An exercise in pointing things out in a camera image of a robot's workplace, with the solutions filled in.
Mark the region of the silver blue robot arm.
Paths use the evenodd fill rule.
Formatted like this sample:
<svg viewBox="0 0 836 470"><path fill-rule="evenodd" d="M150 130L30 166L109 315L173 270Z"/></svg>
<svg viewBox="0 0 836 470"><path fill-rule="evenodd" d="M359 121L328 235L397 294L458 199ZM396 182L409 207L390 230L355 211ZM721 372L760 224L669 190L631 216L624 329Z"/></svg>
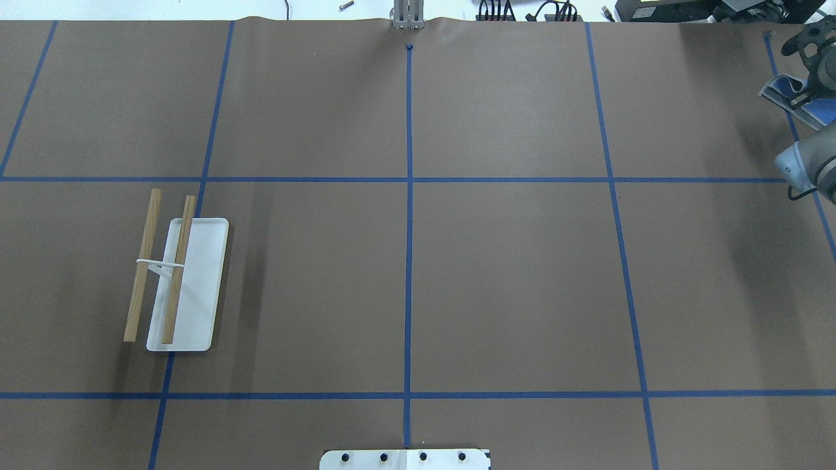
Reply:
<svg viewBox="0 0 836 470"><path fill-rule="evenodd" d="M807 24L782 45L783 56L798 55L807 78L789 98L791 111L809 116L813 134L797 140L775 159L789 200L820 193L834 202L834 121L825 122L809 110L814 103L834 102L834 16Z"/></svg>

